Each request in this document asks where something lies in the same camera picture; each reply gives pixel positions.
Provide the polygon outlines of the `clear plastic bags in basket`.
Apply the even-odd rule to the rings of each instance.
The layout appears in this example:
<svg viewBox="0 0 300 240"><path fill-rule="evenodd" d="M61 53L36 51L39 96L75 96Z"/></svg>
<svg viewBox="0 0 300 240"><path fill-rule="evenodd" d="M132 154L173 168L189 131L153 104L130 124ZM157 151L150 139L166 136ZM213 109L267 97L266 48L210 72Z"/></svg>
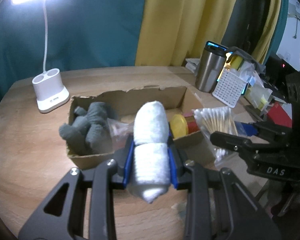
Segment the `clear plastic bags in basket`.
<svg viewBox="0 0 300 240"><path fill-rule="evenodd" d="M244 97L254 108L263 111L269 105L273 91L270 88L264 87L263 81L252 63L243 62L239 68L239 77L242 77L248 84Z"/></svg>

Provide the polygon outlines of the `white desk lamp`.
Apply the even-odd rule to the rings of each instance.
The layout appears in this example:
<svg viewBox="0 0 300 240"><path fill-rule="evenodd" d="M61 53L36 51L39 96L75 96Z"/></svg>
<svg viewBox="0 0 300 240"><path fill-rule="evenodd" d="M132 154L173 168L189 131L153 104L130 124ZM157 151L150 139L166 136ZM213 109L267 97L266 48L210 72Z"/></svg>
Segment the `white desk lamp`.
<svg viewBox="0 0 300 240"><path fill-rule="evenodd" d="M14 5L27 3L34 0L11 0ZM37 107L40 113L49 113L70 99L70 93L62 82L61 72L58 68L48 70L47 48L48 48L48 20L46 0L43 2L44 15L44 56L43 71L32 79L32 85L36 94Z"/></svg>

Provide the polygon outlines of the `white perforated plastic basket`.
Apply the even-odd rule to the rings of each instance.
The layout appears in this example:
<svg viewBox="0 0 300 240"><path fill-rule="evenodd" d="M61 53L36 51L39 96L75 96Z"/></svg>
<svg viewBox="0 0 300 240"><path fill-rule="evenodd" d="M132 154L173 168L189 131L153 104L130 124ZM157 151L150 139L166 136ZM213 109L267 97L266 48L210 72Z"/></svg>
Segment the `white perforated plastic basket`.
<svg viewBox="0 0 300 240"><path fill-rule="evenodd" d="M247 82L224 68L212 96L230 108L234 108L246 85Z"/></svg>

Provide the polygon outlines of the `teal curtain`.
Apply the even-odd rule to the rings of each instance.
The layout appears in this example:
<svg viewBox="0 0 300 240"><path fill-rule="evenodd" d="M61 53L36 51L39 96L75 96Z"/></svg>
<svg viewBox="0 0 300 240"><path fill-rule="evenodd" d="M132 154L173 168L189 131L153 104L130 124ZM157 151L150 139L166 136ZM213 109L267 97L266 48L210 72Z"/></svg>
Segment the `teal curtain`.
<svg viewBox="0 0 300 240"><path fill-rule="evenodd" d="M145 0L0 0L0 101L15 81L135 63Z"/></svg>

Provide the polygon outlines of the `brown cardboard box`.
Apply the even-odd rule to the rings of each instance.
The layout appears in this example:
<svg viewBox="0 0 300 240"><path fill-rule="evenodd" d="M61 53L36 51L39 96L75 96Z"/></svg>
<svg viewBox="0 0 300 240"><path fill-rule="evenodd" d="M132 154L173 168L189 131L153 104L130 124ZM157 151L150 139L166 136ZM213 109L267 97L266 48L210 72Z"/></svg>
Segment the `brown cardboard box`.
<svg viewBox="0 0 300 240"><path fill-rule="evenodd" d="M109 104L119 120L125 123L134 121L140 107L149 101L160 101L166 109L167 118L171 119L175 114L191 114L193 110L203 108L204 104L200 91L193 87L145 87L131 89L129 91L107 91L98 96L73 96L71 98L68 123L75 119L76 107L88 109L92 102L105 102ZM214 162L214 156L209 149L209 144L200 131L193 132L174 140L178 148L183 149L187 156L195 162L209 166Z"/></svg>

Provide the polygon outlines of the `stainless steel travel mug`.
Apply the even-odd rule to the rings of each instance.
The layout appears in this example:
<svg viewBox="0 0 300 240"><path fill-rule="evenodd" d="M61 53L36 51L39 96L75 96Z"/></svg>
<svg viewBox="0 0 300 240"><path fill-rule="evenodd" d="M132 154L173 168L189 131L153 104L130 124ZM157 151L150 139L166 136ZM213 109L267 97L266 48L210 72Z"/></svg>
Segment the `stainless steel travel mug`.
<svg viewBox="0 0 300 240"><path fill-rule="evenodd" d="M196 88L202 92L211 92L225 61L226 53L223 48L212 45L205 46L196 76Z"/></svg>

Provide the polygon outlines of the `red box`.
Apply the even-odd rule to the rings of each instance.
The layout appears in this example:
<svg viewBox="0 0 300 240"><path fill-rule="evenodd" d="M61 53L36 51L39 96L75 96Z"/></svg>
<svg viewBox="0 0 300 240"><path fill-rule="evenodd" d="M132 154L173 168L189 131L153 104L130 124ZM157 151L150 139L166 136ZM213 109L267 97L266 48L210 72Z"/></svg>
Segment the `red box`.
<svg viewBox="0 0 300 240"><path fill-rule="evenodd" d="M278 102L275 102L268 111L267 119L276 125L292 128L292 119Z"/></svg>

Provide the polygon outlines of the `yellow curtain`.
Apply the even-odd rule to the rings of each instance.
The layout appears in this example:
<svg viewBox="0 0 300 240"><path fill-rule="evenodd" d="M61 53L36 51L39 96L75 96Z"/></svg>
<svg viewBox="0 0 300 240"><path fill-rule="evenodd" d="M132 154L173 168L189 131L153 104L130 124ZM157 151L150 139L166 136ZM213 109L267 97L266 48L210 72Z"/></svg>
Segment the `yellow curtain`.
<svg viewBox="0 0 300 240"><path fill-rule="evenodd" d="M135 65L182 66L221 43L236 0L145 0Z"/></svg>

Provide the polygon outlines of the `clear bag of small items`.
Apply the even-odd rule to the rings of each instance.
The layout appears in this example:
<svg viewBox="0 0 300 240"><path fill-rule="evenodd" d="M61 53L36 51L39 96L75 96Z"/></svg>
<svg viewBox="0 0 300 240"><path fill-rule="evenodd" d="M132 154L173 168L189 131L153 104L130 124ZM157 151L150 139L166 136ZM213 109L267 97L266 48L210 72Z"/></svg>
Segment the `clear bag of small items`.
<svg viewBox="0 0 300 240"><path fill-rule="evenodd" d="M125 123L115 119L107 119L113 150L124 148L127 138L133 134L134 122Z"/></svg>

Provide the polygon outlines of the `grey knitted glove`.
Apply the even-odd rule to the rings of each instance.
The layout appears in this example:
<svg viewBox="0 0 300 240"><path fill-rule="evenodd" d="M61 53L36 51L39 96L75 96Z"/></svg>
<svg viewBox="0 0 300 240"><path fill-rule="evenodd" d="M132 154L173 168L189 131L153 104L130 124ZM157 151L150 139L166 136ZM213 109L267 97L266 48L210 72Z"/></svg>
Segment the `grey knitted glove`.
<svg viewBox="0 0 300 240"><path fill-rule="evenodd" d="M62 124L59 135L74 155L104 154L112 151L108 119L117 113L105 102L92 102L88 109L76 107L72 124Z"/></svg>

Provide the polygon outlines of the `white towel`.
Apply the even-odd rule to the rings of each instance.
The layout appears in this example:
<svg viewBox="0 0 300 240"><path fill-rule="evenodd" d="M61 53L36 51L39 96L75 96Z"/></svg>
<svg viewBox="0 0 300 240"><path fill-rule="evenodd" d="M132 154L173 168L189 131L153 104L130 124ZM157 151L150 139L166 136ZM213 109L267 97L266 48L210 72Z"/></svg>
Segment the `white towel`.
<svg viewBox="0 0 300 240"><path fill-rule="evenodd" d="M128 191L151 204L170 186L169 126L161 102L145 103L134 120L134 153Z"/></svg>

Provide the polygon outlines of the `bag of cotton swabs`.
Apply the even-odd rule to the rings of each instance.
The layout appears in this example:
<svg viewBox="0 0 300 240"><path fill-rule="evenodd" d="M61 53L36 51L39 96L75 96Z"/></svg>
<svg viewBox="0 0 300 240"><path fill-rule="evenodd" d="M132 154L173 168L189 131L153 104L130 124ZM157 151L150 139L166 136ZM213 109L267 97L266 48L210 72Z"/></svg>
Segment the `bag of cotton swabs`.
<svg viewBox="0 0 300 240"><path fill-rule="evenodd" d="M230 135L238 135L234 121L234 114L230 107L200 108L192 110L197 126L208 140L208 146L215 158L215 166L221 165L232 154L231 151L214 146L210 137L214 132L222 132Z"/></svg>

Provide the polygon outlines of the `yellow sponge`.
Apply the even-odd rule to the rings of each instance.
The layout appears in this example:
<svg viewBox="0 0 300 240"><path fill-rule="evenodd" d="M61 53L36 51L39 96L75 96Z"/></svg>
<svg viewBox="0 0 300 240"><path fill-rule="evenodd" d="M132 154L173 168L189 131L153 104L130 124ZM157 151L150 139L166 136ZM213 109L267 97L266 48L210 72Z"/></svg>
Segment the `yellow sponge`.
<svg viewBox="0 0 300 240"><path fill-rule="evenodd" d="M241 56L232 55L232 58L231 58L230 62L227 63L227 67L229 69L238 70L240 65L242 64L242 62L243 62L243 58Z"/></svg>

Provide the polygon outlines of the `red gold can yellow lid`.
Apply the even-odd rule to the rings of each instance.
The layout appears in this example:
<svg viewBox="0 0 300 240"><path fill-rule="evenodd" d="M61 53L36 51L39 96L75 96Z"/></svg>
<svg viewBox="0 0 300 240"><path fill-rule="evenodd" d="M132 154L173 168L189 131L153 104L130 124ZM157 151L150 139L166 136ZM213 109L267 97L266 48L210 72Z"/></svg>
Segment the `red gold can yellow lid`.
<svg viewBox="0 0 300 240"><path fill-rule="evenodd" d="M170 130L174 139L185 137L199 131L193 114L175 114L170 119Z"/></svg>

